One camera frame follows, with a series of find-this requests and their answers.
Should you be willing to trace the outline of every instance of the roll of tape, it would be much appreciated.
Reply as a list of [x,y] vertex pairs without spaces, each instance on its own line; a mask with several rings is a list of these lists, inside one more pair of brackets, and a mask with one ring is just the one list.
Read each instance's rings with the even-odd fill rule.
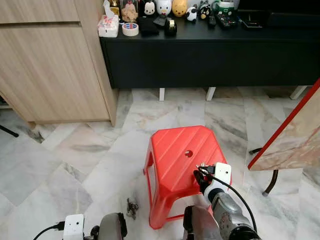
[[128,37],[132,37],[138,35],[139,33],[139,26],[136,23],[125,23],[122,25],[122,32],[124,35]]

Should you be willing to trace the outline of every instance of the black metal tripod leg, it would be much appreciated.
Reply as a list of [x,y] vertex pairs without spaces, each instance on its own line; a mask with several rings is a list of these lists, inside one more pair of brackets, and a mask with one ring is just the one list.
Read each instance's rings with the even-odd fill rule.
[[249,154],[252,155],[252,154],[258,153],[258,152],[260,152],[261,149],[262,149],[262,147],[253,149],[253,150],[249,151]]
[[264,190],[264,192],[262,193],[263,196],[267,197],[269,195],[270,191],[274,188],[274,186],[277,182],[278,172],[279,172],[279,170],[273,170],[271,182],[270,182],[269,186],[266,188],[266,190]]
[[0,125],[0,130],[3,130],[3,131],[5,131],[6,133],[11,134],[11,135],[14,136],[15,138],[19,137],[19,134],[18,134],[18,133],[15,133],[14,131],[9,130],[8,128],[6,128],[6,127],[4,127],[4,126],[2,126],[2,125]]

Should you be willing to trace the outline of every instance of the white figurine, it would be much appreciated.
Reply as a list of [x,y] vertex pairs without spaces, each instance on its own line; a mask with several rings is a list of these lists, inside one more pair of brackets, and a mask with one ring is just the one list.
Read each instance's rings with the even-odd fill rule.
[[197,4],[186,10],[185,17],[188,21],[195,23],[197,20]]
[[171,0],[158,0],[156,2],[156,11],[159,15],[167,16],[171,12]]

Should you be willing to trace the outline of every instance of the cabinet leg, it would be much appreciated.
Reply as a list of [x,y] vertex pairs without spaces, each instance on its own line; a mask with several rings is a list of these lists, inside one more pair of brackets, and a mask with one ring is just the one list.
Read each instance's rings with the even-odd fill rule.
[[211,86],[209,87],[208,89],[208,92],[206,93],[206,96],[205,96],[205,100],[206,101],[211,101],[214,94],[215,94],[215,90],[216,90],[216,87],[215,86]]
[[296,100],[302,92],[307,88],[308,86],[297,86],[296,89],[293,91],[293,93],[290,95],[290,98],[292,100]]
[[266,188],[266,190],[264,190],[264,192],[262,193],[263,196],[267,197],[269,195],[270,191],[274,188],[274,186],[277,182],[277,178],[278,178],[278,171],[279,170],[273,170],[271,182],[270,182],[269,186]]
[[160,87],[160,92],[159,92],[159,101],[164,101],[165,100],[165,88]]

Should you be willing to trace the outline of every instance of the panda figurine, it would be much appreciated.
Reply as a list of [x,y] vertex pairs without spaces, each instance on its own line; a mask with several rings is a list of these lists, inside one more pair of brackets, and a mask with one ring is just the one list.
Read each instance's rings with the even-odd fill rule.
[[208,16],[211,15],[211,7],[208,0],[200,2],[199,15],[201,19],[208,19]]
[[185,17],[188,21],[195,23],[197,20],[197,4],[189,7],[186,10]]
[[140,16],[153,16],[156,12],[156,2],[154,0],[141,0],[139,2]]

